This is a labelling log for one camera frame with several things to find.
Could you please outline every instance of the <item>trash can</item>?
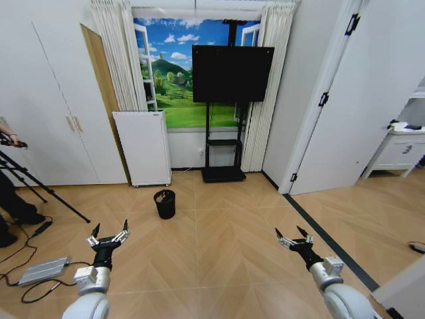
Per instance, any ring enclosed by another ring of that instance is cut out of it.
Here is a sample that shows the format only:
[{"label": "trash can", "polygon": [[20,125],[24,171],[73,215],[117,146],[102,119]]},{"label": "trash can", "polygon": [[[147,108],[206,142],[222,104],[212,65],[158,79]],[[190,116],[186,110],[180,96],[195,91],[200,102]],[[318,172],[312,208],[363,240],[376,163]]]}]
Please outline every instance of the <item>trash can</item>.
[{"label": "trash can", "polygon": [[157,204],[158,214],[162,219],[170,219],[175,214],[175,193],[169,189],[158,191],[153,200]]}]

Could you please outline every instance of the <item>blue sky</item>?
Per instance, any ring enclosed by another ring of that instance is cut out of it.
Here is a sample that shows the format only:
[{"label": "blue sky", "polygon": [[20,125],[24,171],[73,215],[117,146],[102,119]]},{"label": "blue sky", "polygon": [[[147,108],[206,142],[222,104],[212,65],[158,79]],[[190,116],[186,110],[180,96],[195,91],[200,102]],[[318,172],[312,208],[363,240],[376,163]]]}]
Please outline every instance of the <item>blue sky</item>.
[{"label": "blue sky", "polygon": [[[151,56],[159,58],[161,53],[165,60],[185,70],[192,65],[192,45],[227,45],[228,25],[222,20],[135,18],[134,22],[146,27]],[[248,21],[245,26],[238,26],[236,45],[240,45],[242,28],[257,23],[259,21]],[[138,47],[143,48],[141,32],[135,34]]]}]

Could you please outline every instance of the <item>black tv screen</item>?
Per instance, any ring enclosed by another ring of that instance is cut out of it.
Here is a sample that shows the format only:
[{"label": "black tv screen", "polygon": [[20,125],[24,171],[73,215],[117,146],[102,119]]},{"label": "black tv screen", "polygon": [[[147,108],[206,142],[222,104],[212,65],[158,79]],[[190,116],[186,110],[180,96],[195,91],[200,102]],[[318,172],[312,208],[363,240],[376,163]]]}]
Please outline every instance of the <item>black tv screen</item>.
[{"label": "black tv screen", "polygon": [[263,101],[274,48],[193,45],[193,102]]}]

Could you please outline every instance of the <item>grass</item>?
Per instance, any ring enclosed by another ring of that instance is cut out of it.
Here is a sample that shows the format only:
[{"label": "grass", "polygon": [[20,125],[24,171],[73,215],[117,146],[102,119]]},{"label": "grass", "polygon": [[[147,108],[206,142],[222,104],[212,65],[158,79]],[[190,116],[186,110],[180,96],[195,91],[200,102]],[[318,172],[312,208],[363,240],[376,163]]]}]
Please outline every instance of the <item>grass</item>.
[{"label": "grass", "polygon": [[[158,110],[165,111],[168,128],[205,127],[205,103],[193,102],[193,93],[185,86],[166,82],[167,95],[156,94]],[[234,106],[216,102],[210,106],[211,126],[236,126],[233,120]]]}]

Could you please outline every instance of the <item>person's hand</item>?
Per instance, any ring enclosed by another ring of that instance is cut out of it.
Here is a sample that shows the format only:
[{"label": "person's hand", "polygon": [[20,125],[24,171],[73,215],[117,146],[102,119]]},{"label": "person's hand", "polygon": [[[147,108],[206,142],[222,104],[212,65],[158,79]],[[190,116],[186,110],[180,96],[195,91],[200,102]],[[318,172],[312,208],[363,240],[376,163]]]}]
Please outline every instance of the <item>person's hand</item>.
[{"label": "person's hand", "polygon": [[18,135],[16,134],[12,134],[9,136],[9,138],[11,139],[11,141],[13,142],[13,146],[15,146],[16,148],[19,147],[19,142],[22,142],[19,138]]}]

